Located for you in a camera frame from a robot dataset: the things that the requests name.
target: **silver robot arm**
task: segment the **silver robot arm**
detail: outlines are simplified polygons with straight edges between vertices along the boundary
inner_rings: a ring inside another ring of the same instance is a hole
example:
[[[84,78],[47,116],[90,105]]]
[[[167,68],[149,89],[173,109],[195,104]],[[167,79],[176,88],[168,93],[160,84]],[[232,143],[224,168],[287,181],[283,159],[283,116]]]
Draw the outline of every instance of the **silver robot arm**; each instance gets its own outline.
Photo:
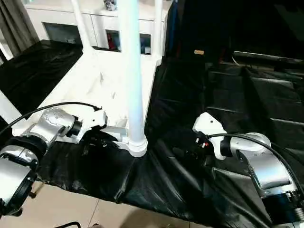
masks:
[[[0,217],[18,212],[37,178],[39,162],[58,136],[76,137],[82,123],[59,108],[44,111],[21,136],[0,151]]]
[[[197,118],[194,132],[211,135],[227,133],[222,124],[208,113]],[[270,140],[260,133],[244,136],[271,147]],[[304,221],[304,202],[289,170],[267,148],[238,137],[215,137],[209,140],[216,158],[236,157],[247,164],[251,180],[276,227],[299,228]]]

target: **black plastic sheet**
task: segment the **black plastic sheet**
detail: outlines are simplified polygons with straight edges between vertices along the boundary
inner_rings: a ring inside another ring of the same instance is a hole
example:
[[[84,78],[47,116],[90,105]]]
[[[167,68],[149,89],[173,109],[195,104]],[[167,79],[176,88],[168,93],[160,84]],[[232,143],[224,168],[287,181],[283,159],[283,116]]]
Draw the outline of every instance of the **black plastic sheet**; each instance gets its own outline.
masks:
[[[32,111],[81,55],[81,46],[42,40],[0,66],[0,90],[21,114]],[[6,125],[0,117],[0,129]],[[0,145],[9,136],[2,135]]]
[[[213,227],[269,227],[246,167],[198,149],[192,131],[204,111],[228,132],[260,132],[304,162],[303,79],[275,72],[166,60],[158,68],[146,121],[148,151],[56,143],[40,174],[46,183]],[[299,179],[302,165],[286,156]]]

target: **beige floor tile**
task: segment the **beige floor tile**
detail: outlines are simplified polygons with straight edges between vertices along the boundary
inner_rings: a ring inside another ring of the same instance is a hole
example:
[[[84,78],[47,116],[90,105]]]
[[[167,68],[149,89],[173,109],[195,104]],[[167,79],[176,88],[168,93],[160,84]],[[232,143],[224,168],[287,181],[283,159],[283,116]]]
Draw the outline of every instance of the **beige floor tile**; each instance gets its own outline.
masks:
[[[44,185],[35,199],[27,198],[20,217],[2,217],[0,227],[53,228],[78,221],[87,228],[97,203],[96,198]]]
[[[126,204],[115,204],[99,200],[91,226],[103,228],[189,228],[189,222],[163,214],[143,210]]]
[[[196,224],[194,222],[191,222],[190,223],[190,228],[212,228],[212,227],[206,227],[204,225],[201,225],[201,224]]]

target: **curtain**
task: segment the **curtain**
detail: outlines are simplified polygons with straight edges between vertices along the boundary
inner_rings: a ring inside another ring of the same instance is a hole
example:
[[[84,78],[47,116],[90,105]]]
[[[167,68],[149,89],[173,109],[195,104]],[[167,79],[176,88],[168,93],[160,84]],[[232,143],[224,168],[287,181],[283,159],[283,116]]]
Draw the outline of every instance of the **curtain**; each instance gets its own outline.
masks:
[[[0,0],[0,29],[13,56],[39,41],[21,0]]]

